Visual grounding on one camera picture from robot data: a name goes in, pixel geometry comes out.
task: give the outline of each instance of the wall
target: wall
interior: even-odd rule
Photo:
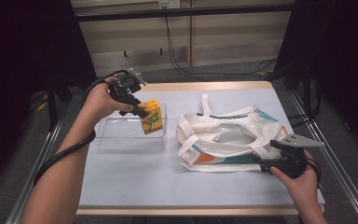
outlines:
[[[158,1],[150,0],[72,2],[76,13],[158,9]],[[293,0],[182,0],[181,7],[234,7],[291,2]],[[190,66],[274,58],[279,53],[289,17],[290,12],[270,12],[178,17],[168,18],[168,21],[173,45],[179,48],[178,52],[185,54],[185,65]],[[166,23],[162,18],[90,21],[81,22],[80,27],[94,59],[99,58],[98,54],[109,52],[168,49]]]

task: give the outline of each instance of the metal frame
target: metal frame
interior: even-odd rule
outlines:
[[[130,19],[147,18],[165,18],[165,17],[183,17],[183,16],[205,16],[205,15],[223,15],[223,14],[241,14],[241,13],[260,13],[260,12],[279,12],[292,11],[296,8],[327,7],[326,4],[275,4],[275,5],[256,5],[242,7],[191,7],[191,8],[172,8],[166,10],[145,10],[145,11],[127,11],[113,13],[84,13],[77,14],[74,17],[52,18],[58,21],[117,21]]]
[[[13,224],[13,223],[21,223],[22,220],[22,214],[25,209],[26,202],[28,200],[28,197],[31,194],[32,189],[34,188],[34,176],[36,175],[37,171],[40,169],[40,167],[43,165],[45,161],[48,160],[48,155],[53,149],[54,142],[57,139],[57,136],[60,132],[63,119],[66,118],[66,115],[68,114],[69,110],[69,103],[65,103],[63,105],[62,114],[60,118],[58,119],[56,125],[52,129],[51,132],[48,133],[48,137],[46,138],[45,144],[43,145],[42,149],[40,150],[39,156],[36,159],[36,162],[34,164],[34,168],[32,172],[30,173],[27,182],[25,183],[24,188],[22,189],[22,192],[17,199],[16,203],[13,206],[13,209],[11,210],[6,224]]]
[[[304,116],[304,121],[306,121],[306,124],[313,138],[317,141],[325,143],[325,147],[321,147],[321,151],[324,154],[324,157],[329,164],[331,170],[336,176],[338,183],[341,185],[342,189],[347,194],[348,199],[350,200],[353,208],[358,214],[358,188],[356,188],[351,178],[345,171],[344,167],[341,165],[341,162],[339,162],[336,154],[334,153],[331,146],[328,144],[327,140],[324,138],[324,135],[322,134],[316,122],[307,116],[307,111],[303,107],[304,103],[301,100],[301,97],[298,95],[298,93],[294,91],[290,93],[290,96],[292,97],[292,100],[298,112],[302,116]]]

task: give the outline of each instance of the transparent box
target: transparent box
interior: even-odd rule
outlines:
[[[121,116],[118,111],[102,119],[96,127],[95,143],[98,149],[121,152],[157,151],[165,148],[165,128],[167,123],[166,105],[159,104],[163,129],[145,134],[141,118],[127,113]]]

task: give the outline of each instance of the table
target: table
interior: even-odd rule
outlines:
[[[215,115],[258,105],[291,133],[289,121],[269,82],[148,84],[134,95],[167,106],[162,151],[115,152],[90,145],[78,215],[122,216],[284,216],[297,215],[286,188],[261,172],[210,174],[188,171],[177,161],[174,133],[183,113],[201,112],[207,93]],[[323,209],[324,198],[319,192]]]

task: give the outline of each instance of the cloth bag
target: cloth bag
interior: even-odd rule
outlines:
[[[260,170],[250,153],[262,159],[277,159],[279,149],[270,140],[281,140],[288,133],[273,117],[256,105],[225,114],[212,115],[208,95],[202,95],[203,114],[180,116],[177,139],[182,145],[179,162],[189,170],[201,172],[238,172]]]

